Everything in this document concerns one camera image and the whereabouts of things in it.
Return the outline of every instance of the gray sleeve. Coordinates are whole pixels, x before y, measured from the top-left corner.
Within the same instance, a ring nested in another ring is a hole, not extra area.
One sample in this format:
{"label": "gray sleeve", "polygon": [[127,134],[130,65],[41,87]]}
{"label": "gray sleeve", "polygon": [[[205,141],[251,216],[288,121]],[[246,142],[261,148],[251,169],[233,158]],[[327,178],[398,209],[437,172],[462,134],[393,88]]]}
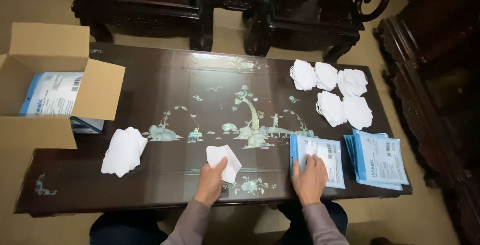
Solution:
{"label": "gray sleeve", "polygon": [[175,225],[175,230],[162,245],[201,245],[207,231],[210,209],[192,199]]}
{"label": "gray sleeve", "polygon": [[302,209],[314,245],[349,245],[339,232],[325,205],[315,203]]}

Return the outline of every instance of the dark wooden table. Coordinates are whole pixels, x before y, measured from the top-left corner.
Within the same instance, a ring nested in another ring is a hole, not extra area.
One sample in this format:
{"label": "dark wooden table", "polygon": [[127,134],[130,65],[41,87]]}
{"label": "dark wooden table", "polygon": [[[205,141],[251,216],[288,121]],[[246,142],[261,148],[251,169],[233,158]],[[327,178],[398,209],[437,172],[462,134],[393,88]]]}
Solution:
{"label": "dark wooden table", "polygon": [[[305,130],[313,130],[320,138],[342,142],[346,189],[326,188],[323,198],[387,198],[412,193],[410,186],[394,191],[355,181],[342,137],[352,133],[352,126],[345,123],[332,128],[316,113],[320,90],[295,89],[289,76],[293,61],[109,43],[91,43],[90,48],[91,58],[126,67],[115,121],[105,122],[104,134],[77,135],[77,150],[37,150],[23,181],[16,213],[51,216],[184,206],[195,194],[199,169],[206,163],[207,146],[225,144],[235,152],[243,168],[237,175],[237,184],[223,189],[218,205],[275,203],[294,197],[289,175],[289,139],[282,138],[284,133],[279,138],[269,134],[266,142],[274,146],[268,149],[244,149],[248,140],[233,139],[238,136],[233,133],[235,129],[225,133],[232,128],[225,126],[228,123],[238,129],[253,127],[253,123],[246,124],[253,119],[248,104],[243,101],[236,104],[235,99],[239,98],[235,93],[243,89],[252,94],[246,99],[255,108],[260,127],[273,126],[272,117],[277,114],[282,116],[278,118],[278,127],[299,131],[302,130],[299,117],[306,125]],[[364,97],[374,118],[364,131],[392,136],[369,68],[334,66],[366,73],[369,84]],[[338,88],[333,92],[340,94]],[[293,103],[290,96],[300,101]],[[173,136],[182,138],[149,141],[141,165],[122,178],[100,172],[110,137],[117,128],[133,126],[148,132],[152,125],[164,124],[165,117],[165,127],[175,132]],[[195,128],[199,128],[202,136],[188,143],[189,134],[195,136],[192,134]]]}

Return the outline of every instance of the glossy table surface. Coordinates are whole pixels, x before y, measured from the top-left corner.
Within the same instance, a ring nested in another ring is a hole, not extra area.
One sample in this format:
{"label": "glossy table surface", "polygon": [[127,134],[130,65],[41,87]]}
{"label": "glossy table surface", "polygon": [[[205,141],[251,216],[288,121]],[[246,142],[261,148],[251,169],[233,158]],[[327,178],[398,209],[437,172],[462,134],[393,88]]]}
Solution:
{"label": "glossy table surface", "polygon": [[[49,216],[182,206],[195,194],[207,146],[226,144],[243,168],[236,184],[224,187],[217,204],[281,202],[295,197],[287,133],[309,130],[342,143],[346,189],[326,188],[323,198],[386,198],[412,193],[410,186],[394,191],[355,181],[342,137],[352,133],[352,126],[345,123],[332,128],[316,113],[321,90],[295,89],[289,76],[291,60],[108,43],[91,43],[90,48],[91,58],[126,67],[116,118],[105,121],[103,134],[77,135],[77,150],[36,150],[17,199],[17,213]],[[374,118],[364,131],[392,136],[369,68],[333,65],[365,72],[369,84],[363,96]],[[242,91],[247,94],[243,99]],[[338,87],[333,92],[341,96]],[[237,129],[255,129],[256,121],[260,129],[275,127],[275,119],[286,133],[268,134],[265,140],[271,146],[267,149],[245,148],[247,139],[234,139],[240,135]],[[102,174],[110,137],[117,128],[129,126],[154,133],[141,164],[122,178]],[[177,140],[154,141],[167,139]]]}

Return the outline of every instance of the open cardboard box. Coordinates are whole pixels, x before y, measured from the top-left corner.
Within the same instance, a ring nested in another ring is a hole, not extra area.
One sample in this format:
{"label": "open cardboard box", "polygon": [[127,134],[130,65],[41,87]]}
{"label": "open cardboard box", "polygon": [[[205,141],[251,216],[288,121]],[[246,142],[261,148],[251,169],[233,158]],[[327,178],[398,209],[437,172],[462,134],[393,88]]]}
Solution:
{"label": "open cardboard box", "polygon": [[76,149],[69,116],[19,117],[36,73],[83,72],[71,115],[114,120],[125,67],[88,58],[88,27],[13,23],[0,55],[0,148]]}

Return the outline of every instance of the hand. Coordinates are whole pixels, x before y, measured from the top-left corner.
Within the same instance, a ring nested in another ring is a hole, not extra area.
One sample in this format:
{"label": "hand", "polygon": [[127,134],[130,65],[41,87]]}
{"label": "hand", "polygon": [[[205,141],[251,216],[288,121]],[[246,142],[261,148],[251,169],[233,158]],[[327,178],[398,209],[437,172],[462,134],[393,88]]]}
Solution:
{"label": "hand", "polygon": [[211,207],[222,191],[222,172],[227,166],[228,159],[223,157],[215,168],[207,163],[200,170],[197,192],[194,199]]}
{"label": "hand", "polygon": [[300,166],[293,159],[293,188],[303,207],[320,203],[320,197],[327,183],[328,174],[323,160],[316,155],[307,155],[307,167],[300,174]]}

